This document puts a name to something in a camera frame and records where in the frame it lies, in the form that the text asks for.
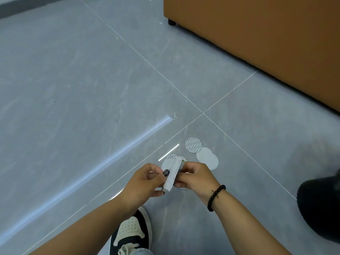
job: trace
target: beaded bracelet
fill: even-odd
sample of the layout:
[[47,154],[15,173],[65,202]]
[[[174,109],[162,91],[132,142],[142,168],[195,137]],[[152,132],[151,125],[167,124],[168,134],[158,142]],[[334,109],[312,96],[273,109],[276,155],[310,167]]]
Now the beaded bracelet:
[[214,198],[217,196],[217,194],[218,194],[222,189],[225,190],[225,185],[221,185],[220,187],[218,187],[218,189],[217,189],[216,191],[211,190],[211,191],[213,192],[213,194],[212,194],[212,196],[210,197],[210,199],[209,199],[209,201],[208,201],[208,210],[209,210],[210,212],[213,212],[213,211],[214,211],[214,210],[211,208],[212,201],[214,200]]

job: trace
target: brown furniture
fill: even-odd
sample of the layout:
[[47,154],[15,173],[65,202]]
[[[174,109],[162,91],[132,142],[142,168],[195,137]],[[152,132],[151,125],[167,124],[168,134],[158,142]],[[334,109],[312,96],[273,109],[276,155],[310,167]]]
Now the brown furniture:
[[340,0],[164,0],[164,16],[340,111]]

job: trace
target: shoe lace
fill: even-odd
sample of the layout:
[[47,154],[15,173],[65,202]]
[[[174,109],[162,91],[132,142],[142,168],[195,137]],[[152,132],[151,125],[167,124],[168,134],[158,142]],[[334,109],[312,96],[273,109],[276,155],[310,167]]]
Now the shoe lace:
[[138,247],[138,243],[127,243],[123,244],[121,248],[118,250],[118,255],[129,255],[131,252],[135,251],[136,247]]

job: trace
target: sneaker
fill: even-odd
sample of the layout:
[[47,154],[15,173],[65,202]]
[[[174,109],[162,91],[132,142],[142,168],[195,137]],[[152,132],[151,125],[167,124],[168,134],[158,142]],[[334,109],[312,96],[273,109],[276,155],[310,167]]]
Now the sneaker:
[[123,221],[110,240],[110,255],[130,254],[136,249],[150,249],[152,231],[150,218],[143,207]]

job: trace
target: person's left hand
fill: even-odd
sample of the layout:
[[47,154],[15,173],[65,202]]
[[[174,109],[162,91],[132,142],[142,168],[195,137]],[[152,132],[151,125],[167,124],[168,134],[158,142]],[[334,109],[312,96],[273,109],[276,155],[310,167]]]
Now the person's left hand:
[[134,213],[150,197],[164,195],[164,191],[155,188],[162,187],[165,180],[166,177],[159,166],[145,164],[134,173],[118,197]]

